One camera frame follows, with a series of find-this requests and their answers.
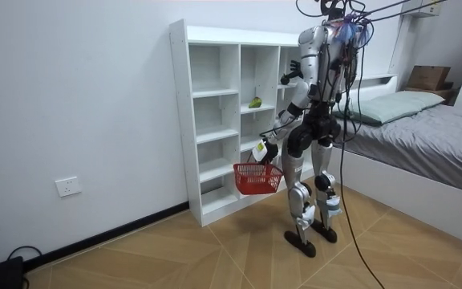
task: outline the white bookshelf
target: white bookshelf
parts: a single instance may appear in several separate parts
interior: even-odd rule
[[[233,164],[247,161],[259,133],[271,129],[290,102],[298,80],[286,86],[279,80],[290,72],[290,59],[297,59],[298,35],[187,26],[180,20],[171,24],[170,39],[188,200],[206,226],[268,197],[241,195]],[[249,108],[256,96],[261,107]],[[310,150],[305,156],[302,177],[308,178]]]

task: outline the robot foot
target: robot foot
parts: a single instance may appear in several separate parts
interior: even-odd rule
[[[334,244],[338,241],[338,235],[336,234],[336,232],[334,232],[334,230],[331,228],[327,230],[324,224],[322,224],[322,222],[320,222],[319,220],[315,219],[313,221],[313,224],[311,224],[311,228],[317,231],[317,233],[321,234],[321,236],[323,236],[328,242]]]
[[[311,242],[304,244],[301,238],[294,232],[286,231],[285,240],[310,258],[314,258],[314,256],[317,255],[317,250],[314,248],[314,245]]]

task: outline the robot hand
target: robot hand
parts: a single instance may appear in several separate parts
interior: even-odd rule
[[[259,163],[261,165],[266,165],[271,163],[274,158],[278,156],[279,148],[277,144],[271,144],[266,137],[263,138],[263,144],[265,145],[267,152]]]
[[[302,71],[301,71],[300,62],[292,60],[290,62],[290,70],[291,70],[291,73],[289,73],[288,75],[283,75],[281,77],[281,84],[287,85],[288,83],[290,83],[290,79],[293,79],[297,76],[304,79],[304,75],[302,74]]]

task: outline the red plastic basket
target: red plastic basket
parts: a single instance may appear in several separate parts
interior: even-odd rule
[[[282,171],[275,165],[235,164],[237,188],[244,195],[275,193],[278,191]]]

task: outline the wall outlet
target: wall outlet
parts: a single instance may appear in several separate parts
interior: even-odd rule
[[[81,193],[78,177],[70,177],[65,180],[56,181],[55,184],[60,197],[72,195],[73,193]]]

